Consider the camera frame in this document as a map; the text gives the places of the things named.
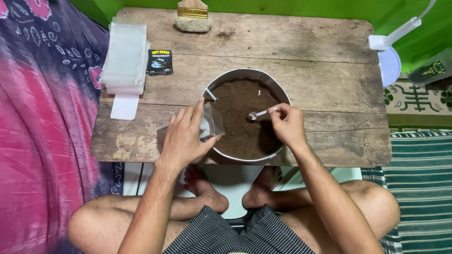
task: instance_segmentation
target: wooden brush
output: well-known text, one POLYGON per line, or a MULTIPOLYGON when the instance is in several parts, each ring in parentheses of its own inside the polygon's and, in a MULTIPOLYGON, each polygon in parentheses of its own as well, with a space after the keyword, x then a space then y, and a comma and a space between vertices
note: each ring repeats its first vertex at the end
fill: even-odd
POLYGON ((176 27, 184 32, 206 33, 212 28, 207 5, 200 0, 183 0, 177 4, 176 27))

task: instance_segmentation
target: hand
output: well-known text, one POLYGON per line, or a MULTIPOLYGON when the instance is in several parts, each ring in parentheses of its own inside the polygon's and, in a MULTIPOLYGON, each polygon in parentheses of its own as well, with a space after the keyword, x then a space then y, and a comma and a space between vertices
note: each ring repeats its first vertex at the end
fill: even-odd
POLYGON ((199 129, 204 106, 204 98, 196 106, 180 109, 169 119, 162 154, 156 161, 179 174, 183 167, 204 156, 220 139, 212 137, 207 142, 199 140, 199 129))
POLYGON ((288 104, 281 103, 267 109, 272 119, 273 130, 278 139, 289 148, 295 145, 306 145, 303 113, 288 104))

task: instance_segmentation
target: leg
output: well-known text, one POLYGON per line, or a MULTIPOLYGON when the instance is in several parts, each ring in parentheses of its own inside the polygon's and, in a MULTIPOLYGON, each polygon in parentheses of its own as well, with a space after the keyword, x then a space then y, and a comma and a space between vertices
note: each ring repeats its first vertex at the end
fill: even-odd
MULTIPOLYGON (((195 168, 187 169, 186 187, 197 196, 174 198, 163 250, 188 226, 182 220, 196 216, 204 205, 216 212, 224 212, 229 206, 226 197, 215 191, 202 175, 191 174, 195 168)), ((87 254, 117 253, 140 199, 108 195, 88 201, 69 221, 69 240, 87 254)))
MULTIPOLYGON (((271 192, 265 189, 271 182, 271 169, 264 168, 253 188, 243 197, 247 207, 267 203, 277 211, 290 211, 280 216, 315 253, 337 253, 337 249, 319 218, 306 188, 271 192)), ((394 196, 383 187, 368 181, 354 180, 341 186, 355 201, 380 239, 397 226, 400 210, 394 196)))

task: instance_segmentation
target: stainless steel bowl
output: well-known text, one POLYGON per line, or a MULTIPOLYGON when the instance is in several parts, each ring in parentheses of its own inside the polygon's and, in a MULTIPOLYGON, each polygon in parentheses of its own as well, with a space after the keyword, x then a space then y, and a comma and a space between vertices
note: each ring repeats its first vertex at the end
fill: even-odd
MULTIPOLYGON (((226 81, 236 80, 236 79, 244 79, 244 78, 261 81, 263 84, 268 86, 268 88, 273 92, 273 94, 279 101, 291 105, 289 96, 287 96, 284 89, 278 84, 278 82, 276 82, 276 80, 274 78, 272 78, 270 75, 268 75, 267 73, 265 73, 263 71, 254 70, 254 69, 245 69, 245 68, 235 69, 235 70, 231 70, 231 71, 221 74, 214 81, 210 82, 210 84, 203 91, 202 96, 205 97, 208 94, 207 89, 212 91, 217 87, 217 85, 219 85, 221 83, 224 83, 226 81)), ((244 160, 244 159, 231 157, 229 155, 225 155, 225 154, 221 153, 215 147, 213 149, 218 154, 220 154, 226 158, 229 158, 231 160, 244 161, 244 162, 255 162, 255 161, 266 160, 266 159, 270 159, 270 158, 274 157, 277 153, 279 153, 281 151, 282 148, 283 148, 283 145, 281 145, 281 147, 276 152, 274 152, 270 155, 267 155, 265 157, 255 159, 255 160, 244 160)))

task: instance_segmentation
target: brush bristles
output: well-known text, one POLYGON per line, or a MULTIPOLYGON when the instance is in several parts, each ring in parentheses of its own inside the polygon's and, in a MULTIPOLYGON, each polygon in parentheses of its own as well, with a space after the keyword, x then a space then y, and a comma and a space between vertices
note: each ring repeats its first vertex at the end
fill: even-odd
POLYGON ((186 18, 179 17, 176 14, 174 18, 174 24, 177 29, 184 32, 193 33, 206 33, 212 28, 212 19, 197 19, 197 18, 186 18))

